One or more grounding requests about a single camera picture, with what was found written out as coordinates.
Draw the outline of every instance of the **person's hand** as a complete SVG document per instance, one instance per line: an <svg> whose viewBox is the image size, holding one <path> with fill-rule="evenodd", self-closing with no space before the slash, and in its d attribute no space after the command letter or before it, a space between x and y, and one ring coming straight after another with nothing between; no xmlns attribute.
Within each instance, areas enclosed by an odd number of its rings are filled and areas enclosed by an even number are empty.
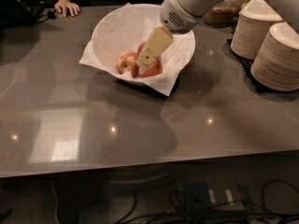
<svg viewBox="0 0 299 224"><path fill-rule="evenodd" d="M54 7L55 10L58 13L63 14L64 17L67 17L67 12L69 12L72 17L77 16L80 12L78 5L70 2L69 0L59 0Z"/></svg>

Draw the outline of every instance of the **stainless steel countertop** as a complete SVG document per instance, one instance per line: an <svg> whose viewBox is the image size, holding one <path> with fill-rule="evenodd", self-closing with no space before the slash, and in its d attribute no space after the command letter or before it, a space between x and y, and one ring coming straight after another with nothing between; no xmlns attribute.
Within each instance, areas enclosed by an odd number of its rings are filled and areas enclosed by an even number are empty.
<svg viewBox="0 0 299 224"><path fill-rule="evenodd" d="M299 149L298 93L258 94L203 22L170 97L78 63L117 7L0 33L0 176Z"/></svg>

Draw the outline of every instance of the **gray countertop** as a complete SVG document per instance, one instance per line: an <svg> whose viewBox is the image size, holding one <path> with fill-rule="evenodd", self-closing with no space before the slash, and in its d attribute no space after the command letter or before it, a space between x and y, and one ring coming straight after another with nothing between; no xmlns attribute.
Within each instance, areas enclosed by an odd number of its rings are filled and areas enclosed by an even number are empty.
<svg viewBox="0 0 299 224"><path fill-rule="evenodd" d="M170 97L80 64L116 7L0 32L0 176L299 149L299 92L257 93L203 22Z"/></svg>

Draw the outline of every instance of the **paper plate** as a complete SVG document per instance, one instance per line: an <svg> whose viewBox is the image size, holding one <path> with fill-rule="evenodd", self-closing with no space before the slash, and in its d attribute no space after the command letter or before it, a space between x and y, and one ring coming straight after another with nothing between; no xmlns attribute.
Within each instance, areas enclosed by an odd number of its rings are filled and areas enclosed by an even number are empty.
<svg viewBox="0 0 299 224"><path fill-rule="evenodd" d="M155 77L132 78L120 75L116 61L126 51L137 51L153 28L162 26L160 6L150 4L128 5L105 16L93 31L91 52L95 61L90 65L109 72L112 76L135 85L148 85L169 95L180 70L191 60L195 51L193 31L186 35L174 35L174 43L161 56L164 68Z"/></svg>

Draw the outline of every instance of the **stack of paper plates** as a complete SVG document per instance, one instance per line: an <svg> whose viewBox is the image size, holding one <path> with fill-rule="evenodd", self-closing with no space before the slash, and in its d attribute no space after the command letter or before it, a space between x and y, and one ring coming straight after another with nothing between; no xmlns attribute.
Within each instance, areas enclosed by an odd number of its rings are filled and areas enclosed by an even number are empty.
<svg viewBox="0 0 299 224"><path fill-rule="evenodd" d="M240 12L231 48L254 60L270 27L283 19L264 0L251 0Z"/></svg>
<svg viewBox="0 0 299 224"><path fill-rule="evenodd" d="M299 34L287 22L270 28L251 73L260 83L273 90L299 89Z"/></svg>

